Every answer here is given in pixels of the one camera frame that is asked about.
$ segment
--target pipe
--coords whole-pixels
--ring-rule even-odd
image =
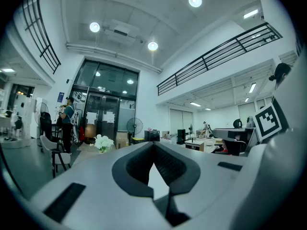
[[[78,45],[78,44],[66,44],[67,49],[74,49],[74,50],[79,50],[79,51],[83,51],[83,52],[89,52],[89,53],[103,53],[103,54],[107,54],[109,56],[113,56],[116,58],[120,58],[120,59],[124,59],[127,61],[130,61],[132,63],[136,63],[138,65],[141,65],[142,67],[148,69],[148,70],[152,70],[154,72],[160,73],[162,72],[162,70],[160,68],[157,68],[153,65],[147,64],[143,61],[134,59],[132,57],[111,51],[111,50],[107,50],[107,49],[102,49],[102,48],[97,48],[94,46],[86,46],[86,45]]]

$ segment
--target dark jeans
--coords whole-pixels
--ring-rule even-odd
[[[63,130],[63,145],[64,148],[66,149],[67,153],[71,152],[71,129],[72,129],[72,124],[63,124],[62,130]]]

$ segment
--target glass door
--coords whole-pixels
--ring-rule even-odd
[[[98,93],[89,93],[85,107],[85,133],[88,137],[107,136],[115,141],[118,121],[119,98]]]

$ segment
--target bag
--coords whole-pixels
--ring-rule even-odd
[[[60,116],[58,116],[57,122],[56,122],[56,127],[62,127],[63,126],[63,122],[62,122],[62,118]]]
[[[75,110],[74,110],[70,105],[66,106],[66,108],[67,108],[67,107],[70,107],[70,108],[73,110],[73,113],[72,113],[72,115],[71,115],[71,118],[70,118],[68,115],[67,115],[67,117],[69,118],[71,124],[72,124],[72,125],[75,125],[75,124],[76,124],[76,119],[73,117],[73,114],[74,114]]]

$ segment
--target speaker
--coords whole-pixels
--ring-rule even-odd
[[[186,130],[179,129],[177,132],[177,144],[184,144],[186,141]]]
[[[160,131],[159,130],[152,130],[144,131],[144,141],[160,141]]]

